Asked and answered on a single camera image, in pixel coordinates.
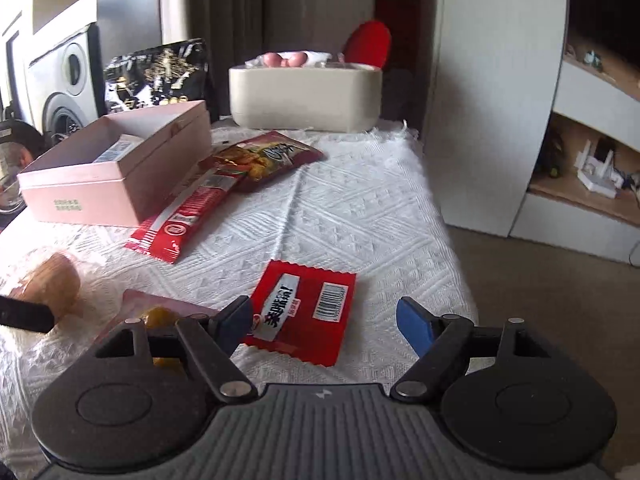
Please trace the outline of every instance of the pink round object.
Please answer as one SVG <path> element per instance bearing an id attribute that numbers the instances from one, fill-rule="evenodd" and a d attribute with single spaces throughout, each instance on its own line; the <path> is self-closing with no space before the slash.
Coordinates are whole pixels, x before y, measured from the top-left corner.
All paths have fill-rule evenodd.
<path id="1" fill-rule="evenodd" d="M 289 66 L 303 66 L 307 59 L 306 52 L 296 52 L 289 58 Z"/>
<path id="2" fill-rule="evenodd" d="M 280 54 L 276 54 L 275 52 L 267 52 L 266 54 L 264 54 L 264 56 L 262 56 L 262 61 L 266 66 L 273 68 L 275 66 L 281 65 L 282 58 L 280 57 Z"/>

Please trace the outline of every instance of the black gift bag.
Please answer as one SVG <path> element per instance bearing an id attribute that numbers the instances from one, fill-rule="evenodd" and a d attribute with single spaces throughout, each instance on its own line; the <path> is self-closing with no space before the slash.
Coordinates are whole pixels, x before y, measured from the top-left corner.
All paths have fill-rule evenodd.
<path id="1" fill-rule="evenodd" d="M 204 42 L 178 41 L 114 57 L 104 69 L 108 114 L 204 100 L 211 122 L 218 103 Z"/>

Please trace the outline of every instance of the red square wrapper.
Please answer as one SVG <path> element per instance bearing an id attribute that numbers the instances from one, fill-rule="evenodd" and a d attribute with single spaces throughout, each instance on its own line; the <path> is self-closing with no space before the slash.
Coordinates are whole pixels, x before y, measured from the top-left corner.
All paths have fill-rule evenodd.
<path id="1" fill-rule="evenodd" d="M 203 220 L 247 171 L 244 166 L 224 164 L 198 169 L 180 185 L 164 211 L 142 222 L 124 247 L 174 263 Z"/>
<path id="2" fill-rule="evenodd" d="M 245 344 L 335 365 L 355 282 L 355 274 L 271 260 L 251 296 L 256 322 Z"/>

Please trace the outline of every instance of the floor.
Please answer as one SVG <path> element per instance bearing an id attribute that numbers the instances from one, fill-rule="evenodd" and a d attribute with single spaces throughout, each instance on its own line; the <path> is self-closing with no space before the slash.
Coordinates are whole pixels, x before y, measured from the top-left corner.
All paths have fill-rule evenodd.
<path id="1" fill-rule="evenodd" d="M 523 317 L 609 392 L 609 471 L 640 462 L 640 269 L 514 238 L 450 228 L 480 322 Z"/>

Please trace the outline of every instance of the open pink box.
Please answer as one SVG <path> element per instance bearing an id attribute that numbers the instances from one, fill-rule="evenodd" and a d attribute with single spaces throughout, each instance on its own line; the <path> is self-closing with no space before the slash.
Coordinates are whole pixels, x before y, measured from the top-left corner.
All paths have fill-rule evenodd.
<path id="1" fill-rule="evenodd" d="M 136 227 L 209 154 L 209 128 L 204 101 L 104 116 L 25 168 L 20 190 L 37 220 Z M 121 134 L 144 140 L 120 160 L 94 162 Z"/>

